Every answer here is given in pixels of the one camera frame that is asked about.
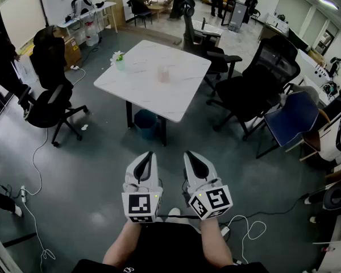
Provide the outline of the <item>white marble table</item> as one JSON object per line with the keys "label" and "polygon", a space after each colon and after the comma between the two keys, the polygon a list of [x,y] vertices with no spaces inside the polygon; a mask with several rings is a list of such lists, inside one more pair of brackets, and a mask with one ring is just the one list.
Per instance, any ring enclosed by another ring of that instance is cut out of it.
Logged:
{"label": "white marble table", "polygon": [[[169,67],[169,81],[159,82],[157,68]],[[126,102],[127,126],[132,128],[132,106],[156,114],[160,139],[167,144],[167,121],[179,123],[187,111],[211,62],[197,55],[142,40],[124,54],[124,69],[108,68],[94,86]]]}

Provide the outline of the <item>translucent pink cup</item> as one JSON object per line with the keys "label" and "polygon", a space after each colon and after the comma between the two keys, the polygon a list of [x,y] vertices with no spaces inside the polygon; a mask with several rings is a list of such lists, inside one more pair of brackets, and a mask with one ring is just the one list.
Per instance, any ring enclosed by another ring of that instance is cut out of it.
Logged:
{"label": "translucent pink cup", "polygon": [[167,65],[159,65],[157,68],[157,79],[159,82],[169,81],[169,67]]}

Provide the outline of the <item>clear water jug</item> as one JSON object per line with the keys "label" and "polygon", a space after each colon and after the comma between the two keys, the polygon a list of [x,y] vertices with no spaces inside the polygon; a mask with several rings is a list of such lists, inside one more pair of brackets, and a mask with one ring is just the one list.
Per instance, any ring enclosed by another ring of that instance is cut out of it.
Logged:
{"label": "clear water jug", "polygon": [[85,24],[86,45],[92,47],[99,42],[97,27],[94,22],[86,22]]}

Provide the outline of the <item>person's left forearm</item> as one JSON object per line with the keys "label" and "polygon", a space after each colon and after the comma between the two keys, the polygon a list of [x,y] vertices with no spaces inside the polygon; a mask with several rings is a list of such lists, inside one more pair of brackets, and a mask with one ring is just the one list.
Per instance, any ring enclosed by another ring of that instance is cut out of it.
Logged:
{"label": "person's left forearm", "polygon": [[102,263],[121,269],[135,251],[142,226],[127,221],[115,242],[106,251]]}

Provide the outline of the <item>white desk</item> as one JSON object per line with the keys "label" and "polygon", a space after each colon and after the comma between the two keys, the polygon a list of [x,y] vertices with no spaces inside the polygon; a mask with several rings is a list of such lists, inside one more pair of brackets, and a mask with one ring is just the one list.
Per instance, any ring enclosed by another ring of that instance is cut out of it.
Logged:
{"label": "white desk", "polygon": [[100,8],[92,8],[88,13],[82,15],[72,15],[69,21],[61,21],[56,26],[66,29],[68,34],[74,34],[77,31],[82,31],[85,28],[85,23],[89,21],[99,23],[102,21],[103,27],[99,26],[99,31],[106,28],[114,29],[118,33],[114,7],[115,2],[104,2]]}

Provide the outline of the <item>black headphones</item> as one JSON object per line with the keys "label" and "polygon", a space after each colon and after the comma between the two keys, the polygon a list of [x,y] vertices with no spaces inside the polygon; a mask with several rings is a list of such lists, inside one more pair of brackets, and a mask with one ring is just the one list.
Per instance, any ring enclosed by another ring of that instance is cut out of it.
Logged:
{"label": "black headphones", "polygon": [[194,0],[184,0],[182,3],[183,16],[191,18],[194,14],[195,5],[196,3]]}

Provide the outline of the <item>black mesh office chair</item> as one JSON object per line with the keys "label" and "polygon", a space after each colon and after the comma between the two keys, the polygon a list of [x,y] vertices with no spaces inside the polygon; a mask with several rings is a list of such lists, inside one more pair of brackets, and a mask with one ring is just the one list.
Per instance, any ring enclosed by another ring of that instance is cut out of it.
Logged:
{"label": "black mesh office chair", "polygon": [[236,117],[244,130],[243,140],[263,123],[249,130],[246,123],[254,118],[264,118],[266,113],[279,104],[284,87],[300,74],[296,62],[297,48],[285,37],[276,35],[261,40],[250,65],[242,75],[229,77],[215,85],[219,101],[210,99],[207,105],[216,104],[230,111],[219,124],[213,126],[218,131],[232,117]]}

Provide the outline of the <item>person's white shoe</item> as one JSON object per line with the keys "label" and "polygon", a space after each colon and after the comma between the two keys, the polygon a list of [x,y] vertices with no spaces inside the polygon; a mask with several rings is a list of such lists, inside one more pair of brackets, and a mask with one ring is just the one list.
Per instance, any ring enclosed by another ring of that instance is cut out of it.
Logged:
{"label": "person's white shoe", "polygon": [[176,224],[186,224],[189,225],[190,222],[187,218],[179,218],[181,215],[181,211],[179,208],[172,208],[169,213],[168,217],[165,222],[176,223]]}

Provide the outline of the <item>blue waste bin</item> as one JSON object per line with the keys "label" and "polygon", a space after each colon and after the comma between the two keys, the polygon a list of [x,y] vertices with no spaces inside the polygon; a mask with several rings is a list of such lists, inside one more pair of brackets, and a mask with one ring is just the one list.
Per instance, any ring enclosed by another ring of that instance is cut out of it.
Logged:
{"label": "blue waste bin", "polygon": [[141,109],[134,115],[134,125],[143,139],[153,139],[157,133],[157,115],[149,110]]}

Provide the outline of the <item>person's right forearm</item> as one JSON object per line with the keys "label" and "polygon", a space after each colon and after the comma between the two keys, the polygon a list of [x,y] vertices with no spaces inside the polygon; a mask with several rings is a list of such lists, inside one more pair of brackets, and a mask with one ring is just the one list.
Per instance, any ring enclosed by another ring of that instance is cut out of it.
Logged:
{"label": "person's right forearm", "polygon": [[217,269],[232,265],[232,254],[221,234],[217,219],[201,221],[200,229],[205,259]]}

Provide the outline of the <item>green vase with flowers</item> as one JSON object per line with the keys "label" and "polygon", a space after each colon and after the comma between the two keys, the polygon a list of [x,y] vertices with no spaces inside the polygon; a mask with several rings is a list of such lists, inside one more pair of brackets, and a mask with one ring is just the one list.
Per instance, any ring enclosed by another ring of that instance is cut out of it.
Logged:
{"label": "green vase with flowers", "polygon": [[124,52],[117,51],[113,54],[112,58],[110,59],[110,65],[116,66],[118,70],[124,69]]}

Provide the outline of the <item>blue plastic chair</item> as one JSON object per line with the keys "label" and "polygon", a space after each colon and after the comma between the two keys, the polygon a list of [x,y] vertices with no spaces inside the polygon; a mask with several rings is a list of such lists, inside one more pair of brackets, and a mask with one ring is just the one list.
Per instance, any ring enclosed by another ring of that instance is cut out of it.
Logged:
{"label": "blue plastic chair", "polygon": [[264,116],[265,125],[276,144],[258,154],[256,158],[259,159],[279,147],[284,147],[300,134],[310,131],[318,114],[316,103],[306,91],[289,94],[282,108]]}

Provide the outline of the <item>white and black machine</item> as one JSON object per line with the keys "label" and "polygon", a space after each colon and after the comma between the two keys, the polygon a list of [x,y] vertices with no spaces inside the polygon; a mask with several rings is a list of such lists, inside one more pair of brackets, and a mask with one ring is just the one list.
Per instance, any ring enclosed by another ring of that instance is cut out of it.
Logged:
{"label": "white and black machine", "polygon": [[[334,102],[341,107],[341,90],[339,96],[329,104],[335,107]],[[321,150],[318,155],[326,162],[341,164],[341,111],[320,131]]]}

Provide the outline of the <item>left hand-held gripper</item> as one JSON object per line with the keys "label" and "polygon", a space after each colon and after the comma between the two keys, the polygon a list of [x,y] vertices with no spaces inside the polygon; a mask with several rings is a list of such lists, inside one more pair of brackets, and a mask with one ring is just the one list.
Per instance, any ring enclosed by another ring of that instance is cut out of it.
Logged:
{"label": "left hand-held gripper", "polygon": [[[133,177],[137,183],[153,180],[158,176],[157,157],[152,151],[138,156],[126,169],[126,175]],[[159,181],[155,186],[124,183],[122,201],[124,215],[137,224],[150,224],[157,220],[163,188]]]}

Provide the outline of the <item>person's black shirt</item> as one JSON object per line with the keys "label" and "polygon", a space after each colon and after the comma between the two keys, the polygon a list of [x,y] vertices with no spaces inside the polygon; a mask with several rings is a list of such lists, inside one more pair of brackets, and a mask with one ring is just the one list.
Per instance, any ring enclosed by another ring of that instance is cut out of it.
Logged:
{"label": "person's black shirt", "polygon": [[215,268],[205,258],[201,235],[186,224],[155,222],[144,225],[136,248],[121,265],[88,259],[71,273],[269,273],[260,263]]}

